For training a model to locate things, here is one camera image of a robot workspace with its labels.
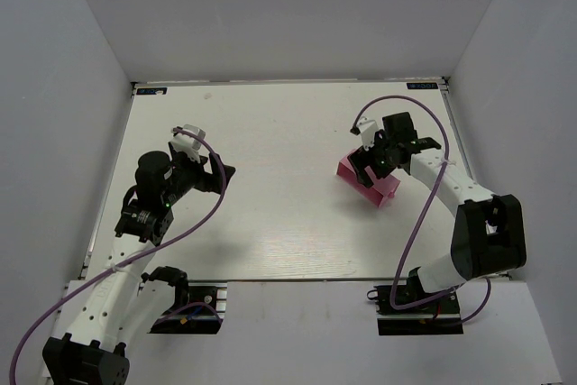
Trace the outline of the pink plastic box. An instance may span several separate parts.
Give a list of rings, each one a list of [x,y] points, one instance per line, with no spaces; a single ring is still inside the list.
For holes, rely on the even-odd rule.
[[[388,175],[384,179],[378,179],[370,167],[366,168],[366,172],[369,175],[370,180],[373,182],[373,186],[370,188],[366,188],[358,182],[353,166],[346,157],[343,157],[339,160],[336,176],[371,204],[375,205],[377,208],[381,208],[395,196],[400,181],[393,175]]]

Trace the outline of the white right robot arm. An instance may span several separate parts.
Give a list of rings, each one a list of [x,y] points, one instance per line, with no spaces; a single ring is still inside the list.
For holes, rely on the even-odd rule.
[[[418,136],[409,113],[386,116],[382,126],[361,117],[352,132],[361,137],[362,145],[348,161],[364,188],[396,169],[404,170],[425,185],[454,219],[449,252],[408,274],[401,296],[403,308],[429,303],[470,280],[526,264],[519,200],[497,195],[451,164],[440,143]]]

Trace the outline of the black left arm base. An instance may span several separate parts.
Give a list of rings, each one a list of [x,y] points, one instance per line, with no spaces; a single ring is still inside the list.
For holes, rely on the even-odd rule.
[[[227,284],[190,280],[183,270],[165,266],[141,275],[142,292],[149,282],[169,287],[172,305],[151,327],[157,335],[217,335],[224,322]]]

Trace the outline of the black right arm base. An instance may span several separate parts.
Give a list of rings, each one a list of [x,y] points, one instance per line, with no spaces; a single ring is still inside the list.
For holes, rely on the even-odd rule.
[[[389,302],[391,284],[378,285],[366,296],[376,307],[379,336],[462,335],[457,296],[449,296],[410,309],[394,309]]]

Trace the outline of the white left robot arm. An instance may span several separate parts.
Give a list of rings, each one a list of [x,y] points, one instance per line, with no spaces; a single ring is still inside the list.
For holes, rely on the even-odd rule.
[[[149,151],[138,159],[103,278],[63,336],[43,347],[53,383],[126,382],[136,337],[190,300],[186,272],[170,266],[145,270],[174,220],[173,206],[192,189],[222,196],[235,172],[214,152],[201,156],[174,142],[168,152]]]

